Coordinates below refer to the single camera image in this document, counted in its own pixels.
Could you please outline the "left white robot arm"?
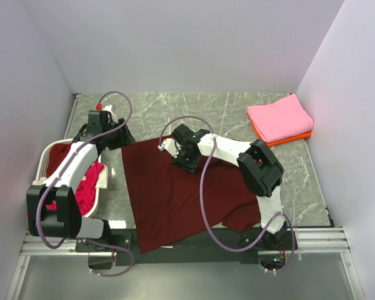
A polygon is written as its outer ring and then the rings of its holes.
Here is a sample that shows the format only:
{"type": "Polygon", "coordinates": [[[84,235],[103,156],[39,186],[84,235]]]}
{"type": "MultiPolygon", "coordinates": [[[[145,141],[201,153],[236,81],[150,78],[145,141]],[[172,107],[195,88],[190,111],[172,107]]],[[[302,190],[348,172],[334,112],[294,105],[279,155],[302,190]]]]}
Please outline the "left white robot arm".
{"type": "Polygon", "coordinates": [[[113,237],[107,221],[83,216],[75,193],[87,170],[101,153],[134,143],[126,120],[118,119],[112,105],[90,110],[88,121],[71,142],[57,169],[26,193],[28,227],[33,236],[88,238],[98,251],[109,249],[113,237]]]}

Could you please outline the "dark red t shirt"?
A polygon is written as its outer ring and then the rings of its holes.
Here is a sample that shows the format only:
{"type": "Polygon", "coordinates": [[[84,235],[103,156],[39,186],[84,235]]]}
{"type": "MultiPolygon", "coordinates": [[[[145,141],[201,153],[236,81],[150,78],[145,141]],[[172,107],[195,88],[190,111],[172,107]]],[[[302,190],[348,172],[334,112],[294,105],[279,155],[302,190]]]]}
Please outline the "dark red t shirt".
{"type": "MultiPolygon", "coordinates": [[[[194,173],[172,164],[158,139],[123,147],[122,161],[139,247],[147,253],[205,230],[199,201],[202,157],[194,173]]],[[[260,223],[256,196],[238,167],[213,158],[204,178],[204,207],[211,226],[243,232],[260,223]]]]}

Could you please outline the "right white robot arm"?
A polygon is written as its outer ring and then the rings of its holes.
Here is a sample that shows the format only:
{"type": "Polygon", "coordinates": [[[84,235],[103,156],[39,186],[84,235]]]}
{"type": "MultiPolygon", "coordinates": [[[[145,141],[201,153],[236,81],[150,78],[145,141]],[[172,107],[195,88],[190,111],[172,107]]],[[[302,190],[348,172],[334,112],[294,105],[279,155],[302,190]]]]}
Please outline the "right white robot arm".
{"type": "Polygon", "coordinates": [[[193,173],[202,157],[212,157],[237,166],[246,187],[256,196],[261,216],[259,236],[253,241],[264,249],[276,249],[287,231],[281,204],[284,169],[262,140],[242,142],[201,129],[179,125],[158,149],[172,156],[177,167],[193,173]]]}

